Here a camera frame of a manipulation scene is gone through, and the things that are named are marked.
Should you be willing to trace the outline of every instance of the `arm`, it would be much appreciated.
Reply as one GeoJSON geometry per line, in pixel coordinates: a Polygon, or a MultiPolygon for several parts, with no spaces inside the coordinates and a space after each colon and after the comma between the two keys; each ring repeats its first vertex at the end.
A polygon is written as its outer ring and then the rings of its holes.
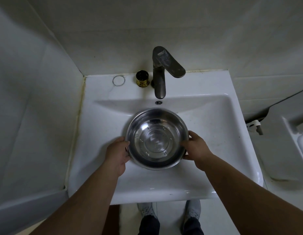
{"type": "Polygon", "coordinates": [[[129,143],[121,137],[110,144],[103,164],[31,235],[101,234],[118,177],[130,159],[125,151],[129,143]]]}
{"type": "Polygon", "coordinates": [[[303,211],[240,173],[209,150],[192,131],[181,143],[204,171],[240,234],[303,234],[303,211]]]}

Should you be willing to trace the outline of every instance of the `person's left arm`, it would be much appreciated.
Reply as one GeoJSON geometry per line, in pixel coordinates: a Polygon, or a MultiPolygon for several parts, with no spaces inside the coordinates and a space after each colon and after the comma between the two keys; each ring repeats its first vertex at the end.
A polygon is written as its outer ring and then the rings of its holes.
{"type": "Polygon", "coordinates": [[[120,137],[110,144],[103,164],[31,235],[101,234],[118,177],[130,160],[125,151],[129,143],[120,137]]]}

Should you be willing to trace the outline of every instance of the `stainless steel bowl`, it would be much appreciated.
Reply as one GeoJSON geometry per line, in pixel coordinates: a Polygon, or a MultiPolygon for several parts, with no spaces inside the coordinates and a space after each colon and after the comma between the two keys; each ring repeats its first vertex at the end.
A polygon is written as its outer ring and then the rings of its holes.
{"type": "Polygon", "coordinates": [[[180,145],[188,140],[183,120],[172,111],[152,108],[135,115],[125,139],[128,153],[138,165],[150,170],[163,170],[178,164],[185,155],[180,145]]]}

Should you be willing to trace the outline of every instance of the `white ceramic sink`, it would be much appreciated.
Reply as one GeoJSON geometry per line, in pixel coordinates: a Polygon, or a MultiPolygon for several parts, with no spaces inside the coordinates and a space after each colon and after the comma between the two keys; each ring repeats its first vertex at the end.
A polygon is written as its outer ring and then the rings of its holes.
{"type": "MultiPolygon", "coordinates": [[[[160,107],[177,113],[211,151],[259,185],[261,170],[251,144],[228,71],[190,72],[180,79],[166,72],[166,97],[157,106],[153,88],[136,85],[135,74],[124,75],[122,86],[115,75],[86,78],[79,137],[73,157],[69,196],[104,160],[107,145],[124,135],[138,111],[160,107]]],[[[130,161],[119,178],[111,204],[213,198],[217,194],[206,174],[194,162],[182,160],[161,171],[144,169],[130,161]]]]}

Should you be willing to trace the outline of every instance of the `leg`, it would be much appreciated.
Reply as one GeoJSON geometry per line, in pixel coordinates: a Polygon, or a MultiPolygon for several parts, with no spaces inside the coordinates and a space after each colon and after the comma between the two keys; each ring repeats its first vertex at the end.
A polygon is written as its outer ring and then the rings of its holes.
{"type": "Polygon", "coordinates": [[[200,200],[188,200],[185,205],[185,217],[181,225],[183,235],[204,235],[198,221],[201,212],[200,200]]]}
{"type": "Polygon", "coordinates": [[[160,223],[154,213],[152,203],[140,203],[137,207],[143,216],[138,235],[159,235],[160,223]]]}

